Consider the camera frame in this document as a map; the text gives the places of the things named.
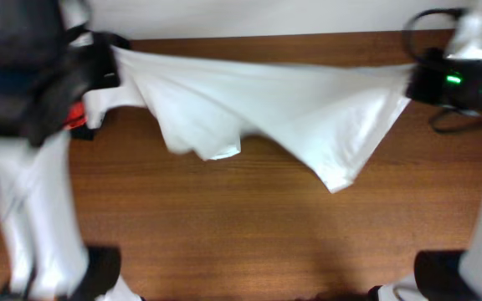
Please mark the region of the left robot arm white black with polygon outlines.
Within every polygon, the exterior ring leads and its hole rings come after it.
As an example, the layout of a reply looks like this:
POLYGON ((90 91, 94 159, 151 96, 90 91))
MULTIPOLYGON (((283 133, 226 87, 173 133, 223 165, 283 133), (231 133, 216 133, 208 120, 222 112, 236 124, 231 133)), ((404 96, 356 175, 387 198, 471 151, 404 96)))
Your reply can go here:
POLYGON ((86 1, 0 1, 1 300, 133 300, 117 247, 83 242, 69 176, 73 109, 121 80, 86 1))

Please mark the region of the white printed t-shirt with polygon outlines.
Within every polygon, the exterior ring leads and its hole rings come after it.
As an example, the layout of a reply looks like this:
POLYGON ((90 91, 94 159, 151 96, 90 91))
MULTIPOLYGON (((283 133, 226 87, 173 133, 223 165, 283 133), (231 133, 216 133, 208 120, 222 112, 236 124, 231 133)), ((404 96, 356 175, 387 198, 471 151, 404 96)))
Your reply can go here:
POLYGON ((262 135, 330 192, 350 186, 408 105, 410 65, 253 64, 116 48, 120 86, 85 95, 88 126, 129 106, 149 110, 170 152, 220 160, 262 135))

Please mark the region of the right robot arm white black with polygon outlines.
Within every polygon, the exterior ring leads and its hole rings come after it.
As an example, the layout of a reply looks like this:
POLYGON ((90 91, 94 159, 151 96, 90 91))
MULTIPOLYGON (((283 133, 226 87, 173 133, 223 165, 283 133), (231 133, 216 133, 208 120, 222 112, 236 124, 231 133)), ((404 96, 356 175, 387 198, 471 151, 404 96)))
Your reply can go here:
MULTIPOLYGON (((438 106, 431 126, 453 112, 482 114, 482 1, 451 15, 458 23, 451 44, 418 58, 406 92, 438 106)), ((468 217, 473 233, 467 249, 420 251, 410 275, 372 288, 370 300, 482 300, 482 186, 464 181, 473 174, 463 163, 457 171, 424 172, 410 185, 377 195, 387 213, 397 215, 393 230, 446 237, 458 218, 468 217)))

